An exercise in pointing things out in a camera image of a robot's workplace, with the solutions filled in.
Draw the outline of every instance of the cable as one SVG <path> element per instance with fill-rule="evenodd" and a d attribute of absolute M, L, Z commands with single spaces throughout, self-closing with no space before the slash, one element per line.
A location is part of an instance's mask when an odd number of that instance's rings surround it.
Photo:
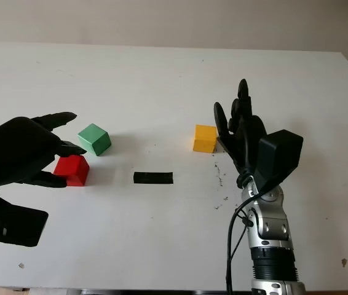
<path fill-rule="evenodd" d="M 232 237 L 232 231 L 233 231 L 235 219 L 237 218 L 237 215 L 240 213 L 240 211 L 242 211 L 246 205 L 253 202 L 257 198 L 260 198 L 262 195 L 264 195 L 264 192 L 259 192 L 258 194 L 254 195 L 253 197 L 250 197 L 249 199 L 243 201 L 242 204 L 235 210 L 235 212 L 230 220 L 229 232 L 227 234 L 227 266 L 226 266 L 226 291 L 227 291 L 227 295 L 233 294 L 232 281 L 231 281 L 231 260 L 232 260 L 231 237 Z"/>
<path fill-rule="evenodd" d="M 245 219 L 248 221 L 248 215 L 245 213 L 245 211 L 241 210 L 241 212 L 245 215 L 245 217 L 241 217 L 239 214 L 238 214 L 237 216 L 238 216 L 239 218 L 241 218 L 242 220 L 243 220 L 243 218 L 245 218 Z M 237 251 L 237 248 L 238 248 L 238 246 L 240 245 L 241 240 L 242 240 L 242 238 L 243 238 L 243 235 L 245 234 L 245 231 L 247 230 L 247 228 L 248 228 L 248 224 L 245 223 L 245 225 L 244 225 L 244 227 L 243 227 L 243 231 L 242 231 L 242 233 L 241 233 L 241 236 L 240 236 L 240 238 L 238 239 L 238 242 L 237 242 L 237 244 L 236 244 L 236 246 L 235 246 L 235 248 L 234 248 L 234 250 L 233 250 L 233 253 L 231 254 L 230 261 L 232 261 L 232 259 L 233 259 L 233 257 L 234 257 L 234 254 L 235 254 L 235 252 Z"/>

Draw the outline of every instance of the wooden block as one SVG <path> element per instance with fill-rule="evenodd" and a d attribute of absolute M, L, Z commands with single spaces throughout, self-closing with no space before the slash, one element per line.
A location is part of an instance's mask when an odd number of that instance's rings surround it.
<path fill-rule="evenodd" d="M 60 157 L 54 174 L 65 176 L 68 186 L 84 186 L 89 171 L 89 165 L 81 155 Z"/>
<path fill-rule="evenodd" d="M 78 133 L 78 138 L 85 149 L 94 155 L 101 155 L 111 145 L 107 131 L 95 124 L 90 124 Z"/>
<path fill-rule="evenodd" d="M 196 125 L 194 132 L 193 151 L 213 152 L 216 146 L 216 127 Z"/>

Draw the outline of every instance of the black cylinder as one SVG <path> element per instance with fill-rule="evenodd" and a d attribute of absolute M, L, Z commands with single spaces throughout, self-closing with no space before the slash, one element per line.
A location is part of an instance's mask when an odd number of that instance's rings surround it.
<path fill-rule="evenodd" d="M 257 280 L 298 281 L 293 250 L 252 248 L 254 277 Z"/>

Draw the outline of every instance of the black tape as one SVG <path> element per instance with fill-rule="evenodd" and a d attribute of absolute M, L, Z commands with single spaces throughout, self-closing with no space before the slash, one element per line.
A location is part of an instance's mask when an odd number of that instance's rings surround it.
<path fill-rule="evenodd" d="M 134 183 L 146 184 L 172 184 L 172 172 L 135 172 L 133 175 Z"/>

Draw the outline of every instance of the table surface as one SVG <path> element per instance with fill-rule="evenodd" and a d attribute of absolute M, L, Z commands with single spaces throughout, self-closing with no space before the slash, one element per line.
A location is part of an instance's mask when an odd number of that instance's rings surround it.
<path fill-rule="evenodd" d="M 4 199 L 49 213 L 37 247 L 0 243 L 0 285 L 223 290 L 237 172 L 220 147 L 192 152 L 192 137 L 195 124 L 215 124 L 214 102 L 229 112 L 241 78 L 267 132 L 304 137 L 299 167 L 282 184 L 301 281 L 308 290 L 348 289 L 348 61 L 340 53 L 20 43 L 0 43 L 0 124 L 72 111 L 77 119 L 55 130 L 63 140 L 78 143 L 95 123 L 113 145 L 86 154 L 86 187 L 0 187 Z M 5 152 L 11 143 L 0 144 Z M 174 184 L 133 184 L 134 171 L 172 171 Z M 249 290 L 247 239 L 232 264 L 234 288 Z"/>

